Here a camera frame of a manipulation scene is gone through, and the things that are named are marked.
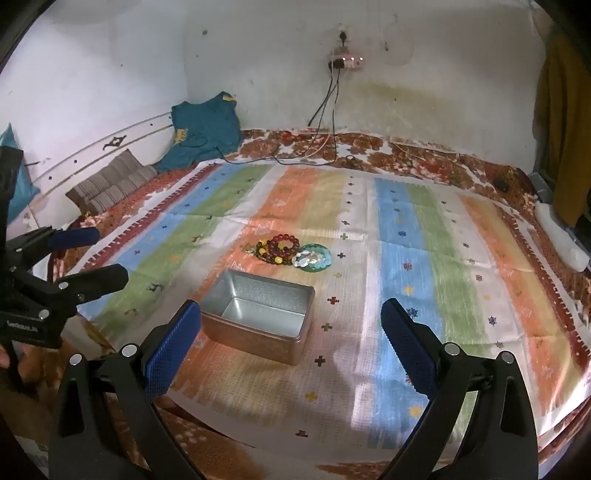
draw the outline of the wall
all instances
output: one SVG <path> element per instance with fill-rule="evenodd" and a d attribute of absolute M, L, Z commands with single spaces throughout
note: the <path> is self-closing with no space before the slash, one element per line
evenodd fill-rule
<path fill-rule="evenodd" d="M 531 169 L 544 49 L 517 0 L 57 0 L 0 75 L 0 126 L 12 122 L 39 162 L 34 179 L 220 90 L 237 95 L 246 128 L 302 127 L 326 92 L 339 23 L 366 68 L 342 79 L 338 128 Z"/>
<path fill-rule="evenodd" d="M 338 23 L 366 61 L 343 78 L 339 127 L 531 171 L 544 46 L 517 0 L 195 2 L 185 32 L 190 99 L 224 89 L 237 95 L 245 127 L 305 125 L 330 81 Z"/>
<path fill-rule="evenodd" d="M 57 0 L 0 75 L 0 128 L 12 122 L 37 178 L 85 146 L 187 97 L 182 0 Z"/>

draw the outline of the white headboard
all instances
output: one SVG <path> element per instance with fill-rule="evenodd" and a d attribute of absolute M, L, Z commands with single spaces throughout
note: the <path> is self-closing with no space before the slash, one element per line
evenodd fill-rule
<path fill-rule="evenodd" d="M 29 205 L 37 225 L 60 228 L 80 216 L 66 192 L 124 150 L 129 148 L 142 165 L 150 165 L 162 158 L 172 140 L 173 126 L 167 112 L 115 132 L 57 163 L 33 181 L 41 190 Z"/>

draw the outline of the blue stripe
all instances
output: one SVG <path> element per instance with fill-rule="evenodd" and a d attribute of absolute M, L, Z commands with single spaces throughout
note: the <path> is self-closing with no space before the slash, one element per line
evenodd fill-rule
<path fill-rule="evenodd" d="M 376 179 L 375 187 L 382 242 L 380 304 L 395 297 L 407 311 L 415 310 L 416 321 L 428 325 L 441 336 L 443 321 L 434 298 L 429 252 L 424 250 L 423 233 L 406 186 Z M 413 288 L 411 294 L 405 292 L 407 287 Z M 384 334 L 379 318 L 375 321 L 380 337 L 374 372 L 376 399 L 368 446 L 393 449 L 402 445 L 417 423 L 418 419 L 409 414 L 410 408 L 424 409 L 428 399 L 406 382 L 404 368 Z"/>
<path fill-rule="evenodd" d="M 168 236 L 174 232 L 186 216 L 199 207 L 207 200 L 224 182 L 232 175 L 239 172 L 243 166 L 225 164 L 210 173 L 204 180 L 195 184 L 191 191 L 173 203 L 166 212 L 159 215 L 158 219 L 147 228 L 145 233 L 136 241 L 136 243 L 125 250 L 120 256 L 115 256 L 109 260 L 109 264 L 118 263 L 123 265 L 128 271 L 137 270 L 139 264 L 146 257 L 151 255 Z M 97 317 L 105 308 L 110 295 L 105 295 L 95 301 L 85 303 L 78 307 L 78 311 L 87 319 Z"/>

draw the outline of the brown curtain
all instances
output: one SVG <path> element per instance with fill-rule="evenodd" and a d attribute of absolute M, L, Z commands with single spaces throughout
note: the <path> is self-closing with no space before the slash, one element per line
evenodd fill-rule
<path fill-rule="evenodd" d="M 547 135 L 539 171 L 554 188 L 554 211 L 574 226 L 591 187 L 591 75 L 562 32 L 548 40 L 534 125 Z"/>

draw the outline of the teal cloth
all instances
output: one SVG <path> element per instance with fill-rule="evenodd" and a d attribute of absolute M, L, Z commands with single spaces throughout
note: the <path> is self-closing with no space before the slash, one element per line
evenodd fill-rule
<path fill-rule="evenodd" d="M 175 143 L 153 165 L 160 173 L 220 158 L 240 147 L 242 133 L 236 116 L 236 101 L 229 93 L 221 92 L 205 103 L 175 105 L 172 120 Z"/>
<path fill-rule="evenodd" d="M 2 134 L 2 137 L 0 137 L 0 146 L 18 148 L 17 141 L 12 132 L 12 125 L 8 124 L 8 128 Z M 26 166 L 22 164 L 18 171 L 17 187 L 8 206 L 8 223 L 12 222 L 19 213 L 27 208 L 27 205 L 29 205 L 33 197 L 39 192 L 40 190 L 31 183 L 31 177 L 29 177 Z"/>

